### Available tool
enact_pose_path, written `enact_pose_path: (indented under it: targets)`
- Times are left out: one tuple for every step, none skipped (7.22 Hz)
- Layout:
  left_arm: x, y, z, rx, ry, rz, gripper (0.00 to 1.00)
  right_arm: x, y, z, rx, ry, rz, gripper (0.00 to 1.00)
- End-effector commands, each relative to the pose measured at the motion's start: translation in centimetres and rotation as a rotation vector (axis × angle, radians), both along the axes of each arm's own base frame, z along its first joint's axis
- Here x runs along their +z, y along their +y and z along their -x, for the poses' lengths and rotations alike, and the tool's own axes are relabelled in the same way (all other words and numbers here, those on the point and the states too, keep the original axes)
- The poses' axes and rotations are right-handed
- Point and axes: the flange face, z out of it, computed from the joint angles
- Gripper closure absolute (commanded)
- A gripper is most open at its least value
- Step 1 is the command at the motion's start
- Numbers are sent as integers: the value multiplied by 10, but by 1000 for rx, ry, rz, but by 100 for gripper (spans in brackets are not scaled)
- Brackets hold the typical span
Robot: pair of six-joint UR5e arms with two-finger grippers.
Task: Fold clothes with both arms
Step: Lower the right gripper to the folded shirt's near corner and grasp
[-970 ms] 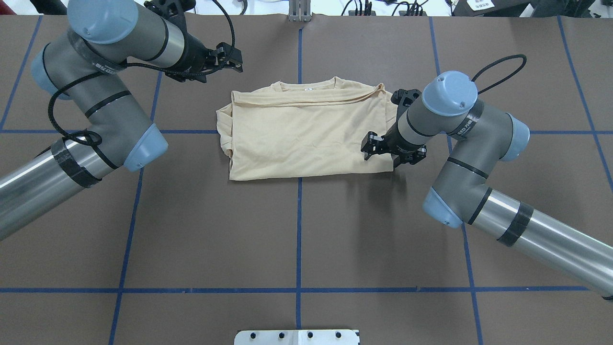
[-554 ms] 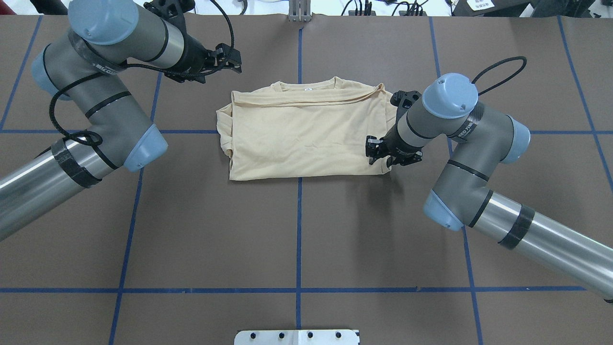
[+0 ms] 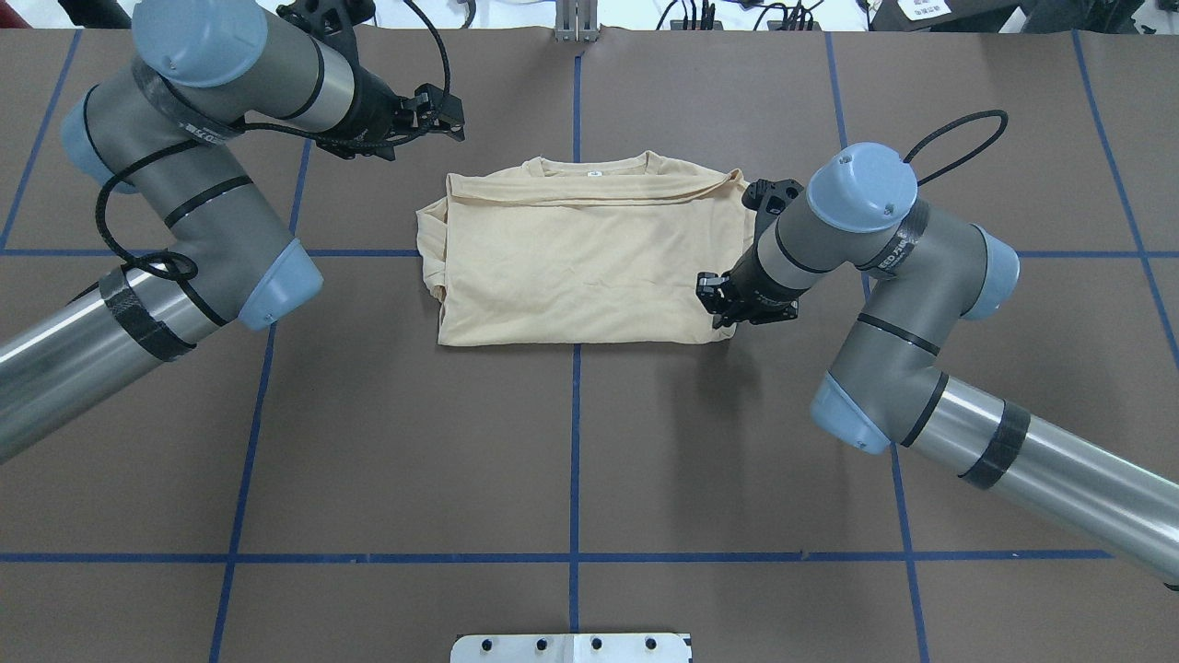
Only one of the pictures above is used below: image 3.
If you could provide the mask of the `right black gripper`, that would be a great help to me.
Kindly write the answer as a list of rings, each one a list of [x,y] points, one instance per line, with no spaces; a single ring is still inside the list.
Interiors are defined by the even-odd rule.
[[[743,320],[760,326],[799,315],[801,291],[771,278],[755,247],[727,273],[697,273],[694,296],[712,315],[713,329],[732,328]]]

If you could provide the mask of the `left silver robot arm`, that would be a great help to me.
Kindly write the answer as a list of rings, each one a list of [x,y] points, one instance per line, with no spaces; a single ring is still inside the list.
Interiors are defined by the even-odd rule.
[[[320,294],[320,269],[228,143],[281,132],[393,160],[424,134],[465,139],[449,80],[401,96],[358,63],[355,27],[373,17],[370,1],[136,4],[134,59],[62,122],[121,263],[4,344],[4,460],[233,320],[258,332]]]

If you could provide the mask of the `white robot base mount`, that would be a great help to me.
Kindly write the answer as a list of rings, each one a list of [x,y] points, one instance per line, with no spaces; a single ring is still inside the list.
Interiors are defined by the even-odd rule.
[[[467,634],[450,662],[692,662],[689,634]]]

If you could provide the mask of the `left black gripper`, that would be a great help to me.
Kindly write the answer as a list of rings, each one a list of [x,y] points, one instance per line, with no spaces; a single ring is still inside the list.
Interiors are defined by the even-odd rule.
[[[332,129],[320,132],[320,147],[329,155],[342,159],[357,156],[395,159],[395,147],[426,134],[466,139],[463,118],[439,119],[454,116],[454,94],[447,88],[424,83],[415,88],[414,96],[402,97],[367,70],[356,70],[355,79],[350,109]]]

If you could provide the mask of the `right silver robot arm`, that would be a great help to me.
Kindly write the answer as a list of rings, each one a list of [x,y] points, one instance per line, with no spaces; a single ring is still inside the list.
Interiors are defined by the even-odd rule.
[[[806,185],[758,180],[742,199],[769,223],[726,273],[696,276],[714,327],[796,319],[842,265],[876,282],[814,394],[815,424],[870,454],[914,449],[1175,590],[1175,483],[936,366],[960,320],[1013,294],[1014,248],[922,201],[910,165],[877,143],[843,147]]]

